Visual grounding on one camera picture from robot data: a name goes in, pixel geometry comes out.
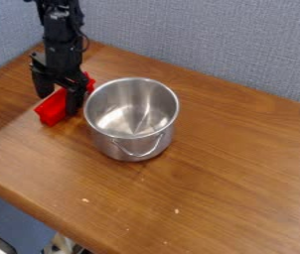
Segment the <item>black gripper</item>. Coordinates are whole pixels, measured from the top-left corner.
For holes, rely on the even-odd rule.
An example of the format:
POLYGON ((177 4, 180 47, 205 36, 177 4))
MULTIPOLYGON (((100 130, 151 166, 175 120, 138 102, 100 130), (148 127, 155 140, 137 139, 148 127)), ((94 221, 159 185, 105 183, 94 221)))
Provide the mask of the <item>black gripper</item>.
POLYGON ((45 39, 45 51, 31 53, 31 72, 37 93, 46 98, 58 84, 68 90, 66 113, 74 116, 82 108, 88 79, 81 70, 82 54, 88 50, 84 38, 66 42, 45 39))

